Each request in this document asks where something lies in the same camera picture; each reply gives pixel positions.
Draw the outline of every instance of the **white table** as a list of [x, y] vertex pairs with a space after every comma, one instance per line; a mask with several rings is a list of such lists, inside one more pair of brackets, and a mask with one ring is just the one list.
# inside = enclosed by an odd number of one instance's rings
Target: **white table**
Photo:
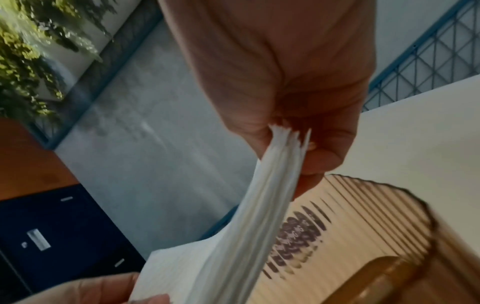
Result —
[[409, 189], [480, 254], [480, 76], [363, 113], [334, 173]]

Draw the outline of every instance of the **foliage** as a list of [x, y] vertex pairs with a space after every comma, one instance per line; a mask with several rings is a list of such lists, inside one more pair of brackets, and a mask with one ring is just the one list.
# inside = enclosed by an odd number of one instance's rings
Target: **foliage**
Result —
[[54, 116], [52, 105], [38, 99], [44, 82], [50, 93], [63, 98], [64, 83], [50, 64], [45, 45], [56, 43], [98, 59], [83, 31], [89, 21], [110, 37], [102, 25], [109, 0], [0, 0], [0, 116], [26, 120]]

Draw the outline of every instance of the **orange wooden surface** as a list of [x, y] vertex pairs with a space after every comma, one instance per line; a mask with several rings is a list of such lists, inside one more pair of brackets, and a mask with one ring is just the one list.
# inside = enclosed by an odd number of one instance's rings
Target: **orange wooden surface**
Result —
[[78, 183], [20, 123], [0, 118], [0, 201]]

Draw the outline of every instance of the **hand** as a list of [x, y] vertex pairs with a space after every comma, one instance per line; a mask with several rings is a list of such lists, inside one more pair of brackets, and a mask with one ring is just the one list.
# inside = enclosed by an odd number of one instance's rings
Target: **hand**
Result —
[[[122, 304], [128, 302], [138, 273], [88, 278], [64, 283], [28, 297], [17, 304]], [[170, 304], [167, 294], [137, 304]]]
[[342, 164], [375, 68], [375, 0], [159, 0], [226, 127], [262, 157], [268, 124], [312, 129], [296, 196]]

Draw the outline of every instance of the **metal fence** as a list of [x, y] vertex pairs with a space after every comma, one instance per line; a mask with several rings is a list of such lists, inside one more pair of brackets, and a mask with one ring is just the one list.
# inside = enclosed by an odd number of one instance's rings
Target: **metal fence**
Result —
[[[363, 106], [368, 111], [479, 74], [480, 0], [460, 0], [369, 86]], [[28, 128], [54, 149], [163, 19], [156, 0], [143, 0], [68, 93], [56, 123], [38, 119]]]
[[479, 0], [453, 6], [376, 77], [363, 111], [479, 74]]

